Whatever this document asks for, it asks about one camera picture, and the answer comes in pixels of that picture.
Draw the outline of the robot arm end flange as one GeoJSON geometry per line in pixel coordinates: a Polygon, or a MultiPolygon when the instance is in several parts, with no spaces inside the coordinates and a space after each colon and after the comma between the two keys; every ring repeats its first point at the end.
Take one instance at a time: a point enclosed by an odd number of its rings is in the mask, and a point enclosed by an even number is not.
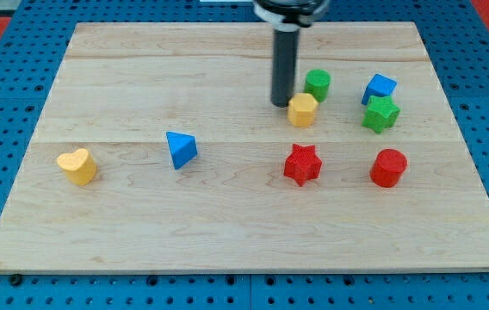
{"type": "Polygon", "coordinates": [[[309,28],[325,15],[330,0],[253,0],[257,17],[280,31],[309,28]]]}

